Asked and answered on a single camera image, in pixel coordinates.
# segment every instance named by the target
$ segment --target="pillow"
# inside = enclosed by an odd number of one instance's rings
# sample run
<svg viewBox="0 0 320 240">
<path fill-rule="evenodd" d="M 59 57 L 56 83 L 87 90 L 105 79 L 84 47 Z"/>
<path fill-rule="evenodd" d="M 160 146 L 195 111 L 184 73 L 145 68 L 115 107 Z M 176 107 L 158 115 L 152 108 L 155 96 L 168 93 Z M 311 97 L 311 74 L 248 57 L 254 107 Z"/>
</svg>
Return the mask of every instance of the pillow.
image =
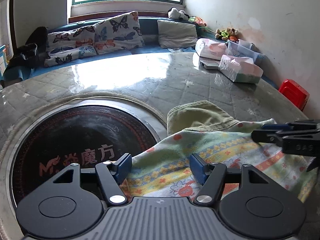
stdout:
<svg viewBox="0 0 320 240">
<path fill-rule="evenodd" d="M 138 12 L 125 13 L 94 26 L 94 47 L 98 54 L 144 46 Z"/>
<path fill-rule="evenodd" d="M 193 24 L 158 20 L 158 30 L 161 48 L 194 48 L 196 46 L 198 38 L 196 26 Z"/>
<path fill-rule="evenodd" d="M 94 41 L 94 28 L 93 25 L 84 26 L 79 29 L 65 31 L 65 32 L 56 32 L 48 34 L 48 42 L 47 42 L 47 51 L 75 46 L 81 47 L 83 45 L 91 45 L 93 46 Z"/>
<path fill-rule="evenodd" d="M 84 45 L 76 47 L 61 47 L 47 52 L 44 61 L 45 67 L 51 67 L 58 64 L 70 62 L 72 60 L 97 55 L 93 46 Z"/>
</svg>

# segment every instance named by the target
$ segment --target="black glass cooktop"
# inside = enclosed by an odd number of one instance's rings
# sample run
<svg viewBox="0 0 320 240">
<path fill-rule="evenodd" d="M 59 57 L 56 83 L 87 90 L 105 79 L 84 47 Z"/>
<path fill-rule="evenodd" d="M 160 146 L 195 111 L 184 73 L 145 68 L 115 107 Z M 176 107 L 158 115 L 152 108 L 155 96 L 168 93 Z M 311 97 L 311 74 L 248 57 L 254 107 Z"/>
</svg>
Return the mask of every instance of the black glass cooktop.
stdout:
<svg viewBox="0 0 320 240">
<path fill-rule="evenodd" d="M 80 106 L 52 115 L 24 140 L 12 170 L 16 203 L 70 163 L 94 168 L 151 148 L 156 141 L 134 116 L 105 106 Z"/>
</svg>

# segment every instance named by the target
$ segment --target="gray pillow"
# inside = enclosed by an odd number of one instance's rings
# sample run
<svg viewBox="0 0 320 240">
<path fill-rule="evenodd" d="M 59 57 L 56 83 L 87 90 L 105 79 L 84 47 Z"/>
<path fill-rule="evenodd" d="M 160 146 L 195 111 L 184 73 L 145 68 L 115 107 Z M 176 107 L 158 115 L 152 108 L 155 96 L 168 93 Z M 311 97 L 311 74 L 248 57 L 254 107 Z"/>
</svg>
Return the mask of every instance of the gray pillow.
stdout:
<svg viewBox="0 0 320 240">
<path fill-rule="evenodd" d="M 159 44 L 164 49 L 195 47 L 196 26 L 189 23 L 158 20 Z"/>
</svg>

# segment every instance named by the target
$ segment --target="garment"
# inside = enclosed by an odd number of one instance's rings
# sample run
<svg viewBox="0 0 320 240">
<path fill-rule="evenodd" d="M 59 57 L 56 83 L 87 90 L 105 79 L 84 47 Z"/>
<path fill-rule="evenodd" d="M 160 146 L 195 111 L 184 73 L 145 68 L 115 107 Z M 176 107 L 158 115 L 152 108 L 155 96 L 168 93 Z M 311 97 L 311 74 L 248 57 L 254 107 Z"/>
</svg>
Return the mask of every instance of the garment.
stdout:
<svg viewBox="0 0 320 240">
<path fill-rule="evenodd" d="M 306 173 L 302 156 L 285 155 L 273 144 L 257 144 L 251 131 L 263 122 L 240 122 L 208 101 L 176 107 L 168 114 L 168 134 L 154 147 L 132 159 L 127 177 L 131 196 L 189 196 L 199 192 L 188 157 L 197 153 L 206 162 L 240 168 L 250 163 L 304 201 L 316 182 L 316 171 Z M 237 184 L 227 184 L 223 197 Z"/>
</svg>

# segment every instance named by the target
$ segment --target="red stool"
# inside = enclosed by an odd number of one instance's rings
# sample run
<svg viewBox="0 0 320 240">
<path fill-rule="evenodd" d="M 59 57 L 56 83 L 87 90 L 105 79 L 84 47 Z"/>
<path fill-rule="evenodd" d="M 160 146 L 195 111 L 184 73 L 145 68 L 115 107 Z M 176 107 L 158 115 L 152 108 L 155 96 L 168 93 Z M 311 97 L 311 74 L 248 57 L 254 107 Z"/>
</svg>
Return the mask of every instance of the red stool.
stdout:
<svg viewBox="0 0 320 240">
<path fill-rule="evenodd" d="M 286 79 L 280 86 L 279 92 L 288 98 L 301 111 L 303 111 L 310 97 L 310 94 L 292 79 Z"/>
</svg>

